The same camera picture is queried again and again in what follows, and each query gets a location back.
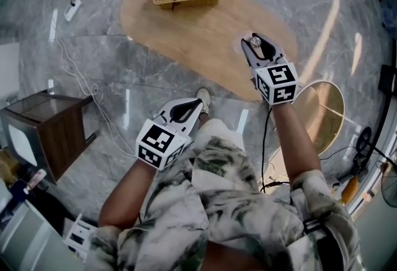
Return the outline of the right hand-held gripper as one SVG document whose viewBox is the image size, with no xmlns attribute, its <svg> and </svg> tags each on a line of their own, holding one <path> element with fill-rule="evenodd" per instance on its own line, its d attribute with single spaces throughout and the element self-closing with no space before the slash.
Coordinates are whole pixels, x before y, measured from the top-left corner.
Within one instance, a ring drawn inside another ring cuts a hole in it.
<svg viewBox="0 0 397 271">
<path fill-rule="evenodd" d="M 252 67 L 253 83 L 269 105 L 293 102 L 297 95 L 298 76 L 295 65 L 288 61 L 282 47 L 261 33 L 252 33 L 255 45 L 263 54 L 260 58 L 251 44 L 241 39 L 241 48 Z"/>
</svg>

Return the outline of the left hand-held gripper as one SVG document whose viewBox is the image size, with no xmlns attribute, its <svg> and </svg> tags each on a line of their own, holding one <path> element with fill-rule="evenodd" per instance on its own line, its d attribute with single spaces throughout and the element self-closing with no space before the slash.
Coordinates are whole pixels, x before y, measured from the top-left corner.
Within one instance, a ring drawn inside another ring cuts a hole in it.
<svg viewBox="0 0 397 271">
<path fill-rule="evenodd" d="M 186 97 L 166 102 L 147 119 L 136 139 L 137 157 L 157 170 L 179 158 L 191 144 L 189 133 L 203 108 L 201 99 Z"/>
</svg>

